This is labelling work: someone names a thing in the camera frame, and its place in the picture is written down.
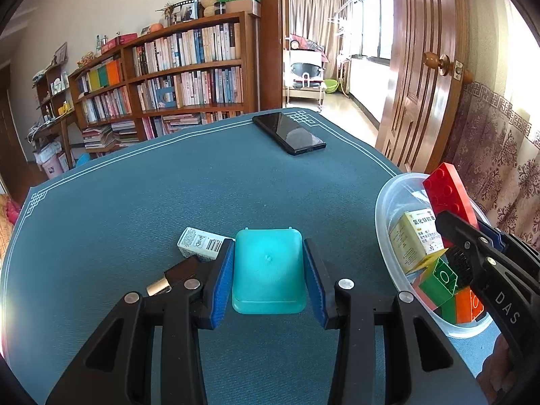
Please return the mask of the green orange toy block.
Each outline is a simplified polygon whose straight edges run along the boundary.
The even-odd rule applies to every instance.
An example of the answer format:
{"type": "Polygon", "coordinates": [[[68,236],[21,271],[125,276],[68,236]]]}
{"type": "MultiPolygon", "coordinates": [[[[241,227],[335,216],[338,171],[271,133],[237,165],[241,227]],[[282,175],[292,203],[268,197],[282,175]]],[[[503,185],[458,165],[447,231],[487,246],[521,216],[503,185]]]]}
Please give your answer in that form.
{"type": "Polygon", "coordinates": [[[437,309],[439,316],[452,325],[472,323],[483,312],[483,304],[469,287],[457,291],[437,309]]]}

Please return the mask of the green pink toy block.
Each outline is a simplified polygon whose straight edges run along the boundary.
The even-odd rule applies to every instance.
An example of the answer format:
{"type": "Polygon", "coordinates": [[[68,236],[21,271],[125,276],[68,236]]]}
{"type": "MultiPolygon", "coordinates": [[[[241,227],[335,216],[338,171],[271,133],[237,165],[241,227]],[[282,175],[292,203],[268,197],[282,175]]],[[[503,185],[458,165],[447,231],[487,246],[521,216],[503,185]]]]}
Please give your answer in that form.
{"type": "Polygon", "coordinates": [[[424,304],[435,311],[454,296],[457,283],[456,272],[438,258],[414,280],[413,288],[424,304]]]}

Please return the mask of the red long toy block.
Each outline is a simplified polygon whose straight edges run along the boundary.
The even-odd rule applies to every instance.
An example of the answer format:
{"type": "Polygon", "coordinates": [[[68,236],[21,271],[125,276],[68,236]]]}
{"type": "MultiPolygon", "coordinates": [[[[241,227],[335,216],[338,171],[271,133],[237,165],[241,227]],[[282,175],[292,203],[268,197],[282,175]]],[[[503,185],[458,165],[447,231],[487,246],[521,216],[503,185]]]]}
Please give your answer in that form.
{"type": "Polygon", "coordinates": [[[423,186],[435,214],[436,229],[444,247],[464,250],[465,241],[451,241],[457,233],[456,228],[467,224],[478,230],[479,223],[456,167],[450,163],[441,163],[423,181],[423,186]]]}

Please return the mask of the brown silver lipstick tube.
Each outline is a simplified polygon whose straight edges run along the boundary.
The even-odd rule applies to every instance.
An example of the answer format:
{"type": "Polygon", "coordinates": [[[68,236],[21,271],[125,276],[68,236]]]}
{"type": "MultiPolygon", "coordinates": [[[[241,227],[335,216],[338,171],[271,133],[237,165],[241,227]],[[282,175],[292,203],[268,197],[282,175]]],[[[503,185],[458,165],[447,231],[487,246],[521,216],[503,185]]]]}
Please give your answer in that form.
{"type": "Polygon", "coordinates": [[[163,273],[163,277],[148,285],[146,292],[149,296],[169,292],[177,283],[183,284],[188,290],[201,287],[201,280],[196,276],[200,261],[193,255],[174,265],[163,273]]]}

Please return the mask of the yellow white medicine box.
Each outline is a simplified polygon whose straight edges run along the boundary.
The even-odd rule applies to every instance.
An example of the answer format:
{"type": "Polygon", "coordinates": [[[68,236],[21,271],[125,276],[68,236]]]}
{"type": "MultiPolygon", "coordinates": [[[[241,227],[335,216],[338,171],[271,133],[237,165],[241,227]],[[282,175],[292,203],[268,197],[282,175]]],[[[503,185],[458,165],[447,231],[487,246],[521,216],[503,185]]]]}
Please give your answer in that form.
{"type": "Polygon", "coordinates": [[[406,211],[390,231],[396,258],[405,274],[429,266],[447,250],[432,209],[406,211]]]}

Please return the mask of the teal plastic case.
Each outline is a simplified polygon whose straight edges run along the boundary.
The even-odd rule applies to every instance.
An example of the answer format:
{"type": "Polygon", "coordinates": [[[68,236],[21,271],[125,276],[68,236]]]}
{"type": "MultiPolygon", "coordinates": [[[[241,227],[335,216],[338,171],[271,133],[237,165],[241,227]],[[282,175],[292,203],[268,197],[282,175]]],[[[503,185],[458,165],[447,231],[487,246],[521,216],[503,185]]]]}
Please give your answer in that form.
{"type": "Polygon", "coordinates": [[[295,228],[238,231],[232,297],[242,315],[301,313],[306,307],[302,234],[295,228]]]}

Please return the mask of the black folding comb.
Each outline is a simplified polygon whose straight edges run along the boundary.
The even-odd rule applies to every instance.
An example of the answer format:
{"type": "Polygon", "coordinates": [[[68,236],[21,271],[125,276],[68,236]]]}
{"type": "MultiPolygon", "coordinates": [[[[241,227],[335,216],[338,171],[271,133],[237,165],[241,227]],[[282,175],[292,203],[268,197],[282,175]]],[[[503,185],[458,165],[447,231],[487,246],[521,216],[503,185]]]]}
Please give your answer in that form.
{"type": "Polygon", "coordinates": [[[480,267],[474,264],[469,257],[458,247],[450,247],[446,251],[446,258],[451,270],[457,275],[457,288],[459,290],[465,288],[476,287],[475,281],[477,281],[480,275],[480,267]]]}

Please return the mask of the clear plastic bowl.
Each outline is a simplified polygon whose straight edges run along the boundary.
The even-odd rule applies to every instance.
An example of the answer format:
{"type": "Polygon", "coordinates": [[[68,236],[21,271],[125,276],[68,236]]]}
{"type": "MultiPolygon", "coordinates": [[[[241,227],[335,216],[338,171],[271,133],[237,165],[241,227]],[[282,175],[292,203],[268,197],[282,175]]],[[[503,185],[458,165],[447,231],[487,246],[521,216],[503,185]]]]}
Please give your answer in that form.
{"type": "Polygon", "coordinates": [[[473,338],[492,323],[471,295],[468,320],[459,322],[440,311],[460,292],[455,272],[444,258],[447,249],[435,227],[435,214],[424,189],[426,174],[391,178],[375,203],[375,229],[383,261],[399,292],[409,292],[450,338],[473,338]]]}

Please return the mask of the patterned purple curtain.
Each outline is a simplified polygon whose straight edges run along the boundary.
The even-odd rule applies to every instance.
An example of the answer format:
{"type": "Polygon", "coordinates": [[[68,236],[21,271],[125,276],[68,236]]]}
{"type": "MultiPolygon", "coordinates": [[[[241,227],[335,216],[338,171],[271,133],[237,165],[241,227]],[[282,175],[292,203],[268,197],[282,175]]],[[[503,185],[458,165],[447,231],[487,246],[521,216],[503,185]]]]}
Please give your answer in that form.
{"type": "Polygon", "coordinates": [[[443,160],[492,225],[539,249],[539,134],[507,99],[466,85],[443,160]]]}

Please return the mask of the white barcode medicine box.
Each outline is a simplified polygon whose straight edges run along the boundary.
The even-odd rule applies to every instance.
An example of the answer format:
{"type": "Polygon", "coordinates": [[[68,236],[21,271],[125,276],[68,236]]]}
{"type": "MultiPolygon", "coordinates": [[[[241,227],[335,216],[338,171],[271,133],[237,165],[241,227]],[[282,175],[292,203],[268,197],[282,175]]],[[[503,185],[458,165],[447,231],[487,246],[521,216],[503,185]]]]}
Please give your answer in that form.
{"type": "Polygon", "coordinates": [[[177,247],[184,258],[196,255],[203,261],[214,261],[224,240],[219,234],[188,227],[181,233],[177,247]]]}

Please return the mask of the wooden door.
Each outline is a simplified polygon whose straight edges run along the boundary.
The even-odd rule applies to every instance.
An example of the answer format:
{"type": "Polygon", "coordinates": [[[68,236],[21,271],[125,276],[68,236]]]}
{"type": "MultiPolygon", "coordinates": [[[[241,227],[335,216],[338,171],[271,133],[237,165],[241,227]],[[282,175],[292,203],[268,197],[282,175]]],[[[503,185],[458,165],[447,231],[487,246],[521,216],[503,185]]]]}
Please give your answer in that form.
{"type": "Polygon", "coordinates": [[[468,0],[394,0],[390,81],[376,148],[403,172],[442,161],[465,83],[468,0]]]}

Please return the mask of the black smartphone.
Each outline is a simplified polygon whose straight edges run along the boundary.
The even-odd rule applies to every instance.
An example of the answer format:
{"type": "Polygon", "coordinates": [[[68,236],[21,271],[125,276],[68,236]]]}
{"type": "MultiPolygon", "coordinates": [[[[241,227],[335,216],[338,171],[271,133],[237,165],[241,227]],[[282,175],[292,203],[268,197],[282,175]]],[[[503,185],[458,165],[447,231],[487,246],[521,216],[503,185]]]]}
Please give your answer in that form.
{"type": "Polygon", "coordinates": [[[322,150],[326,143],[284,113],[256,115],[252,122],[291,156],[322,150]]]}

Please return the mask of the small wooden shelf desk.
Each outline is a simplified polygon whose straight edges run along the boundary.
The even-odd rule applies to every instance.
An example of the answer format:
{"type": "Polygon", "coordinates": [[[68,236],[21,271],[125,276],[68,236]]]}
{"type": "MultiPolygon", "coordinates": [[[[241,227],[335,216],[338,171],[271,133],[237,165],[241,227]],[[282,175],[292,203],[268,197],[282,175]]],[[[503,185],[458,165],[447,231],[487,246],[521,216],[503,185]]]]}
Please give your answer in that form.
{"type": "Polygon", "coordinates": [[[46,68],[33,77],[32,88],[36,91],[36,110],[40,113],[40,117],[28,131],[27,141],[35,153],[47,144],[59,141],[68,168],[73,168],[75,161],[69,138],[69,126],[77,122],[77,115],[66,71],[67,63],[67,58],[63,60],[54,58],[46,68]]]}

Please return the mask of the wooden bookshelf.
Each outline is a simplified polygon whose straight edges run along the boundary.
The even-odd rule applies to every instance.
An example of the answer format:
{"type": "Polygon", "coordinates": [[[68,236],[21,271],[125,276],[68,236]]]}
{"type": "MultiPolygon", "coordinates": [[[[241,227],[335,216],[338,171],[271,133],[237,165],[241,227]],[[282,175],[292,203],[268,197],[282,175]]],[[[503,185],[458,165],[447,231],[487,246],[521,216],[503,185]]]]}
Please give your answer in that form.
{"type": "Polygon", "coordinates": [[[100,154],[255,112],[256,20],[245,12],[163,28],[69,76],[84,148],[100,154]]]}

